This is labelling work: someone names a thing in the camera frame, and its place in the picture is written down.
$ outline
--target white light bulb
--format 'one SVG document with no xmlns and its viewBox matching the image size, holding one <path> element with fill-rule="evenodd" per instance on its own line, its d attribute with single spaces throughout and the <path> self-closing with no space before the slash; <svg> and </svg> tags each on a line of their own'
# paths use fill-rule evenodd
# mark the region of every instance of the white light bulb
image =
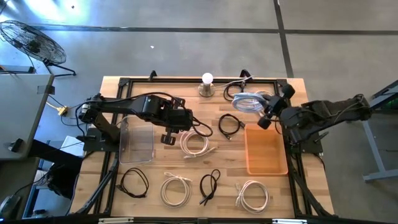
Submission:
<svg viewBox="0 0 398 224">
<path fill-rule="evenodd" d="M 204 84 L 211 84 L 213 81 L 213 75 L 210 73 L 204 73 L 203 76 L 201 77 L 201 80 L 203 81 Z"/>
</svg>

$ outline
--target coiled black cable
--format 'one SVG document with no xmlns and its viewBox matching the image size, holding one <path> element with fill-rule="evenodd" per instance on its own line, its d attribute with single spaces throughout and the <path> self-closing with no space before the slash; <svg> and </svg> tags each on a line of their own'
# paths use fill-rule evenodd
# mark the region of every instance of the coiled black cable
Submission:
<svg viewBox="0 0 398 224">
<path fill-rule="evenodd" d="M 234 99 L 234 96 L 229 94 L 229 88 L 231 88 L 232 86 L 239 87 L 241 89 L 241 93 L 243 93 L 244 87 L 246 86 L 246 82 L 231 83 L 231 84 L 229 84 L 228 86 L 225 87 L 223 96 L 224 96 L 224 99 L 226 101 L 229 101 L 229 102 L 232 102 L 232 100 Z"/>
<path fill-rule="evenodd" d="M 235 120 L 238 122 L 238 125 L 237 125 L 235 131 L 227 132 L 227 131 L 224 131 L 224 130 L 221 128 L 221 122 L 222 122 L 222 120 L 223 120 L 225 117 L 232 117 L 233 119 L 235 119 Z M 218 129 L 219 129 L 219 131 L 221 131 L 221 133 L 224 134 L 224 136 L 225 136 L 228 140 L 231 140 L 231 135 L 237 133 L 237 132 L 239 131 L 239 129 L 240 129 L 240 128 L 244 128 L 244 126 L 245 126 L 245 124 L 244 124 L 242 121 L 240 121 L 237 117 L 235 117 L 235 116 L 233 116 L 233 115 L 231 115 L 231 114 L 224 114 L 224 115 L 221 116 L 220 119 L 218 120 Z"/>
<path fill-rule="evenodd" d="M 129 173 L 129 172 L 135 172 L 135 173 L 137 173 L 138 175 L 139 175 L 139 177 L 141 177 L 141 179 L 142 179 L 142 181 L 144 182 L 144 184 L 145 184 L 145 192 L 144 193 L 142 193 L 142 194 L 139 194 L 139 195 L 135 195 L 135 194 L 133 194 L 133 193 L 130 193 L 129 191 L 128 191 L 128 189 L 124 186 L 124 178 L 125 178 L 125 176 Z M 132 198 L 144 198 L 144 197 L 146 197 L 146 195 L 147 195 L 147 192 L 148 192 L 148 189 L 149 189 L 149 181 L 148 181 L 148 178 L 145 176 L 145 174 L 143 173 L 143 171 L 141 171 L 140 169 L 138 169 L 138 168 L 135 168 L 135 167 L 133 167 L 133 168 L 130 168 L 129 170 L 127 170 L 124 174 L 123 174 L 123 177 L 122 177 L 122 179 L 120 180 L 120 184 L 119 185 L 117 185 L 116 186 L 121 192 L 123 192 L 123 193 L 125 193 L 126 195 L 128 195 L 128 196 L 130 196 L 130 197 L 132 197 Z"/>
<path fill-rule="evenodd" d="M 201 180 L 200 180 L 200 193 L 203 196 L 203 199 L 199 202 L 199 205 L 204 203 L 204 206 L 206 206 L 207 202 L 211 200 L 214 197 L 214 194 L 216 193 L 217 190 L 217 180 L 220 178 L 221 172 L 218 169 L 214 169 L 211 171 L 211 174 L 206 174 L 204 175 Z M 211 192 L 210 194 L 206 195 L 205 191 L 203 190 L 203 180 L 206 177 L 210 177 L 210 186 L 211 186 Z"/>
</svg>

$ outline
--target wooden table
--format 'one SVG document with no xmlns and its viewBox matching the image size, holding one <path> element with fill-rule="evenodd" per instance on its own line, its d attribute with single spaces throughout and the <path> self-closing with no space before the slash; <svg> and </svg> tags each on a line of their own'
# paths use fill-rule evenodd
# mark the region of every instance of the wooden table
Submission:
<svg viewBox="0 0 398 224">
<path fill-rule="evenodd" d="M 120 77 L 104 77 L 101 86 L 102 95 L 105 97 L 116 97 L 119 78 Z M 295 95 L 291 99 L 292 104 L 300 105 L 301 103 L 307 102 L 308 98 L 303 79 L 289 78 L 288 82 L 296 90 Z M 196 83 L 135 83 L 132 90 L 132 95 L 162 91 L 186 99 L 185 106 L 193 110 L 194 116 L 200 121 L 210 124 L 213 128 L 214 134 L 209 138 L 210 146 L 218 146 L 218 149 L 203 157 L 184 159 L 183 157 L 185 154 L 180 149 L 178 142 L 181 133 L 174 135 L 177 137 L 176 144 L 174 146 L 168 146 L 160 143 L 160 136 L 165 133 L 164 128 L 154 126 L 154 160 L 144 166 L 139 166 L 149 179 L 150 188 L 147 197 L 131 198 L 116 189 L 111 212 L 112 216 L 218 218 L 294 217 L 287 176 L 267 177 L 248 175 L 246 172 L 243 129 L 236 133 L 231 141 L 227 140 L 218 130 L 218 119 L 225 113 L 231 113 L 245 123 L 256 123 L 259 119 L 259 115 L 242 113 L 235 110 L 231 106 L 231 103 L 224 100 L 224 88 L 217 88 L 215 95 L 211 98 L 200 97 L 198 93 L 198 84 Z M 274 92 L 272 85 L 267 84 L 248 84 L 245 88 L 245 91 L 257 90 Z M 105 114 L 105 116 L 109 120 L 111 119 L 111 114 Z M 231 121 L 230 125 L 234 126 L 236 122 Z M 201 148 L 202 144 L 200 138 L 192 139 L 188 146 L 192 148 Z M 104 153 L 96 152 L 83 162 L 71 212 L 75 212 L 81 208 L 97 187 L 100 179 L 103 157 Z M 328 184 L 321 162 L 311 154 L 304 154 L 303 164 L 308 188 L 324 208 L 330 213 L 333 213 Z M 132 166 L 125 164 L 119 166 L 118 184 L 125 171 L 131 167 Z M 205 174 L 210 174 L 213 169 L 219 169 L 221 171 L 221 177 L 218 181 L 218 188 L 214 199 L 210 200 L 207 206 L 204 207 L 199 205 L 199 201 L 202 199 L 199 190 L 200 179 Z M 166 179 L 166 176 L 164 176 L 165 171 L 193 180 L 192 197 L 184 207 L 168 208 L 162 203 L 160 199 L 160 185 Z M 243 185 L 247 180 L 260 181 L 269 190 L 270 200 L 268 201 L 268 206 L 266 211 L 260 215 L 252 215 L 242 207 L 235 207 L 235 200 L 238 194 L 235 184 L 240 183 Z M 124 183 L 127 188 L 135 194 L 141 194 L 144 191 L 144 184 L 135 173 L 127 175 Z M 204 183 L 205 191 L 210 192 L 209 180 L 205 180 Z M 301 191 L 298 190 L 297 192 L 300 208 L 304 211 Z M 107 194 L 108 187 L 104 190 L 101 212 L 106 203 Z M 183 187 L 180 183 L 176 182 L 169 185 L 167 195 L 171 198 L 171 201 L 180 201 L 183 194 Z M 245 193 L 245 195 L 248 196 L 248 202 L 255 206 L 264 203 L 264 199 L 261 197 L 262 194 L 261 190 L 255 187 L 247 190 Z"/>
</svg>

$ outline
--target concrete floor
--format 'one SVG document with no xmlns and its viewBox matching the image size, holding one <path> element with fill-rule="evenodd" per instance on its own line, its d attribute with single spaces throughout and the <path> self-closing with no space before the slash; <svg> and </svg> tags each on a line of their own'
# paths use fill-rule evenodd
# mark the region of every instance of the concrete floor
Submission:
<svg viewBox="0 0 398 224">
<path fill-rule="evenodd" d="M 279 2 L 286 29 L 398 30 L 395 0 Z M 10 0 L 0 15 L 0 21 L 6 19 L 82 26 L 278 28 L 272 0 Z M 246 68 L 259 77 L 287 76 L 279 34 L 45 33 L 65 49 L 68 58 L 63 65 L 78 74 L 54 82 L 56 99 L 70 106 L 98 92 L 104 75 L 149 75 L 156 70 L 160 76 L 211 72 L 220 77 L 236 76 Z M 287 35 L 287 45 L 294 77 L 305 79 L 309 100 L 371 96 L 398 77 L 396 35 Z M 0 42 L 0 58 L 5 64 L 30 65 L 23 53 L 5 42 Z M 40 62 L 34 63 L 38 73 L 48 72 Z M 392 120 L 396 118 L 375 116 L 371 122 L 377 140 L 383 142 L 381 150 L 397 146 Z M 360 123 L 329 131 L 322 144 L 336 214 L 398 222 L 398 179 L 372 184 L 362 180 L 377 167 Z M 62 140 L 77 134 L 46 108 L 36 139 Z M 386 167 L 398 168 L 398 153 L 383 151 L 382 157 Z"/>
</svg>

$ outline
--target fan stand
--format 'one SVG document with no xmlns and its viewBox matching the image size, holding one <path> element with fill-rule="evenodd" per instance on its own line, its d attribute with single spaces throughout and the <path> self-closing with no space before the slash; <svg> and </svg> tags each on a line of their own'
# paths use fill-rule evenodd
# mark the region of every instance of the fan stand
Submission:
<svg viewBox="0 0 398 224">
<path fill-rule="evenodd" d="M 65 68 L 65 67 L 60 66 L 60 65 L 56 65 L 56 64 L 50 62 L 50 61 L 47 60 L 47 59 L 44 59 L 43 63 L 44 63 L 44 65 L 45 65 L 45 67 L 47 68 L 47 70 L 48 70 L 51 74 L 52 74 L 52 72 L 51 72 L 49 66 L 55 66 L 55 67 L 62 68 L 62 69 L 64 69 L 64 70 L 68 70 L 68 71 L 72 72 L 72 73 L 67 73 L 67 74 L 54 75 L 54 77 L 64 77 L 64 76 L 69 76 L 69 75 L 73 75 L 73 76 L 76 75 L 76 72 L 75 72 L 74 70 L 69 69 L 69 68 Z"/>
</svg>

